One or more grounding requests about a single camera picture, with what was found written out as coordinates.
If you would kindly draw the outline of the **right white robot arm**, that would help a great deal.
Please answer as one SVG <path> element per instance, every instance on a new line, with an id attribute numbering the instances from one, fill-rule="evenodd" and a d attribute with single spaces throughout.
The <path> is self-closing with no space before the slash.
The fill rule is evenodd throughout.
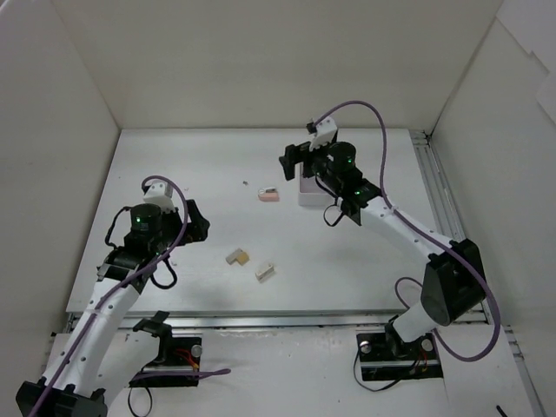
<path id="1" fill-rule="evenodd" d="M 290 144 L 279 162 L 287 180 L 299 169 L 340 205 L 341 216 L 385 237 L 425 266 L 420 299 L 385 327 L 384 346 L 395 358 L 412 352 L 416 341 L 437 327 L 447 327 L 481 303 L 486 292 L 479 283 L 482 262 L 478 247 L 466 239 L 444 235 L 402 221 L 389 208 L 381 189 L 355 166 L 356 150 L 349 142 L 311 149 L 309 142 Z"/>

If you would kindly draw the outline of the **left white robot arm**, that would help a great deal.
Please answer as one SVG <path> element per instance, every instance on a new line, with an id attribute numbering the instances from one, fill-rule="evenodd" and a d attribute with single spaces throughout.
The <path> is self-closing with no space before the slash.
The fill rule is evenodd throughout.
<path id="1" fill-rule="evenodd" d="M 184 214 L 148 202 L 127 209 L 130 231 L 98 267 L 88 309 L 39 380 L 19 388 L 16 401 L 22 415 L 105 416 L 142 367 L 170 360 L 174 343 L 163 311 L 139 321 L 128 343 L 131 351 L 123 359 L 108 361 L 105 355 L 158 263 L 168 262 L 176 247 L 207 239 L 209 221 L 194 200 L 184 204 Z"/>

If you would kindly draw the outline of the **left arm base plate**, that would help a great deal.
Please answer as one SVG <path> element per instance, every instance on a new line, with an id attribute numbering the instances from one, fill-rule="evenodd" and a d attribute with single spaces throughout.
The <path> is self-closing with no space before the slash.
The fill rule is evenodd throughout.
<path id="1" fill-rule="evenodd" d="M 200 336 L 178 336 L 166 347 L 163 359 L 151 361 L 142 369 L 143 373 L 152 373 L 146 379 L 131 381 L 130 387 L 197 387 L 199 381 L 194 376 L 179 375 L 181 371 L 198 370 L 201 365 L 202 338 Z"/>

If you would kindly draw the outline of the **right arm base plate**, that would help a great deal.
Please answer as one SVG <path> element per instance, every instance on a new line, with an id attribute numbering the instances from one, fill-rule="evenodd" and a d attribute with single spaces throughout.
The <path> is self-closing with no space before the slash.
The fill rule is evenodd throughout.
<path id="1" fill-rule="evenodd" d="M 365 382 L 442 379 L 444 374 L 432 333 L 411 342 L 398 354 L 392 352 L 384 333 L 358 333 L 357 362 Z"/>

